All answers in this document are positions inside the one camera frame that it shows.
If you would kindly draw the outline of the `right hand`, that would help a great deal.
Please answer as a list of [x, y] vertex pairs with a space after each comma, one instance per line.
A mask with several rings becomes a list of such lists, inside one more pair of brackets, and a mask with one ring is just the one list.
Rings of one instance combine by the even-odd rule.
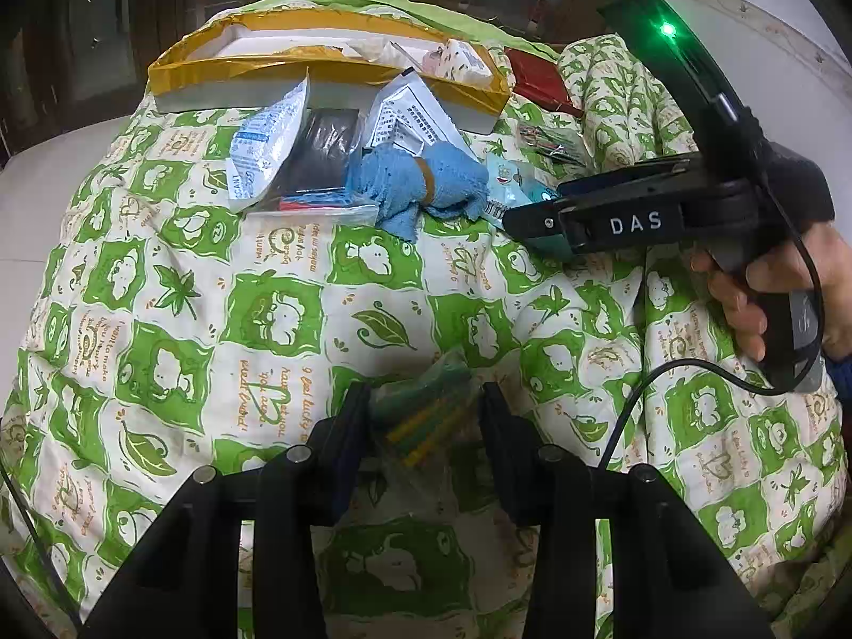
[[[823, 350], [832, 361], [842, 362], [850, 355], [850, 245], [830, 224], [813, 225], [803, 236], [815, 263], [825, 303]], [[805, 260], [793, 242], [769, 251], [749, 264], [745, 281], [719, 270], [708, 251], [694, 250], [690, 268], [708, 276], [710, 295], [724, 309], [725, 319], [735, 332], [739, 349], [753, 361], [762, 361], [768, 319], [757, 305], [757, 294], [790, 293], [812, 287]]]

